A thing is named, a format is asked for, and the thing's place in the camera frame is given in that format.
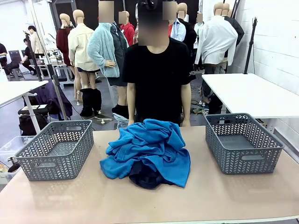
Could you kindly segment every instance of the clear plastic bin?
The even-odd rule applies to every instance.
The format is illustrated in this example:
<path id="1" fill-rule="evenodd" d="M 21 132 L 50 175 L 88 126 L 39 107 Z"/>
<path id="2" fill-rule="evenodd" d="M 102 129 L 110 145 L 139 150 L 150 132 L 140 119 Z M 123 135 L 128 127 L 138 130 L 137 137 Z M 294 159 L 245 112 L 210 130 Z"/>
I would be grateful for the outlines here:
<path id="1" fill-rule="evenodd" d="M 27 145 L 33 137 L 34 136 L 17 136 L 0 148 L 0 184 L 7 184 L 21 169 L 19 168 L 13 173 L 8 173 L 7 171 L 13 163 L 7 161 L 7 159 L 14 157 L 14 155 Z"/>

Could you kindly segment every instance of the person's hand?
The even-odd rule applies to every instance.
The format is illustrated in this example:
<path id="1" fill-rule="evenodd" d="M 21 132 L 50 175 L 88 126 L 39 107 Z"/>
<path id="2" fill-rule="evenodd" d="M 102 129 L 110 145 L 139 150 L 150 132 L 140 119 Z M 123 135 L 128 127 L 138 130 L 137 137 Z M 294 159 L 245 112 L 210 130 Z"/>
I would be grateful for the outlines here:
<path id="1" fill-rule="evenodd" d="M 128 123 L 128 126 L 130 126 L 130 125 L 132 125 L 132 124 L 134 124 L 135 122 L 134 122 L 134 120 L 133 119 L 129 119 L 129 123 Z"/>
<path id="2" fill-rule="evenodd" d="M 105 66 L 112 68 L 116 66 L 116 63 L 111 60 L 106 60 Z"/>
<path id="3" fill-rule="evenodd" d="M 183 123 L 182 123 L 182 127 L 191 127 L 190 120 L 189 119 L 184 119 Z"/>

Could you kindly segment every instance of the black shoe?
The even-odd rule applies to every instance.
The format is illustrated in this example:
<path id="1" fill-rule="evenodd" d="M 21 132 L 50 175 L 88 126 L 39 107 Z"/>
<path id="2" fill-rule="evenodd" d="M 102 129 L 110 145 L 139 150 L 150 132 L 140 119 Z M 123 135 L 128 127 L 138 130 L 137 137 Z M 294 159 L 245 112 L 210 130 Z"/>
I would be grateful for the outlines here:
<path id="1" fill-rule="evenodd" d="M 83 109 L 81 117 L 91 117 L 93 115 L 93 89 L 81 89 L 83 100 Z"/>
<path id="2" fill-rule="evenodd" d="M 93 90 L 93 112 L 95 116 L 98 116 L 98 111 L 101 110 L 102 107 L 102 94 L 98 89 Z"/>
<path id="3" fill-rule="evenodd" d="M 112 113 L 116 113 L 125 117 L 126 119 L 129 119 L 128 106 L 116 105 L 114 108 L 112 108 Z"/>

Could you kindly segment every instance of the pile of clothes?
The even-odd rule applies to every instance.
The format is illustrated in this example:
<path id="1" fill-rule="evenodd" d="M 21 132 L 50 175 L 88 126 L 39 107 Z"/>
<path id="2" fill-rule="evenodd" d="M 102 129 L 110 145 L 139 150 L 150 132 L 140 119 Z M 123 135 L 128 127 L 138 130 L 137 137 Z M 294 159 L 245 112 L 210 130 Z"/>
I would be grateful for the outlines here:
<path id="1" fill-rule="evenodd" d="M 136 185 L 154 189 L 161 183 L 185 187 L 190 172 L 190 155 L 177 124 L 146 119 L 110 142 L 108 157 L 100 161 L 106 177 L 129 176 Z"/>

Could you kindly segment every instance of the cream jacket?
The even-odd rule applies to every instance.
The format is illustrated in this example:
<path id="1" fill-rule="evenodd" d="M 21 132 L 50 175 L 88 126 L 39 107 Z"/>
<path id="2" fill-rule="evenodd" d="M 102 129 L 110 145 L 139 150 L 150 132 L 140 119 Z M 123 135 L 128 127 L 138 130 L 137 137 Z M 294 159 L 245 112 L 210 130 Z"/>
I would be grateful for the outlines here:
<path id="1" fill-rule="evenodd" d="M 85 71 L 96 71 L 100 69 L 87 53 L 87 45 L 92 35 L 93 30 L 88 28 L 85 24 L 80 23 L 76 28 L 71 30 L 68 36 L 71 64 Z"/>
<path id="2" fill-rule="evenodd" d="M 38 38 L 37 32 L 34 32 L 30 36 L 30 42 L 31 42 L 32 51 L 35 54 L 39 54 L 38 50 L 40 50 L 40 53 L 43 54 L 43 47 L 41 41 Z"/>

